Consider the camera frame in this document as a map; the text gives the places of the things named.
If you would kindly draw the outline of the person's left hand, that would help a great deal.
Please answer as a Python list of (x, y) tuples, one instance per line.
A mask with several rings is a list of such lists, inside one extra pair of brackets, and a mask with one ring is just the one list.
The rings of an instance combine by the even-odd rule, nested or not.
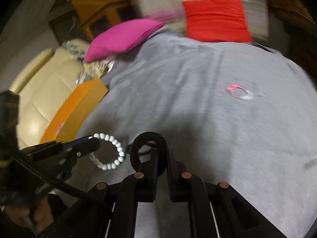
[(4, 213), (17, 226), (36, 230), (39, 233), (54, 221), (47, 196), (41, 198), (33, 210), (27, 207), (8, 205), (4, 207)]

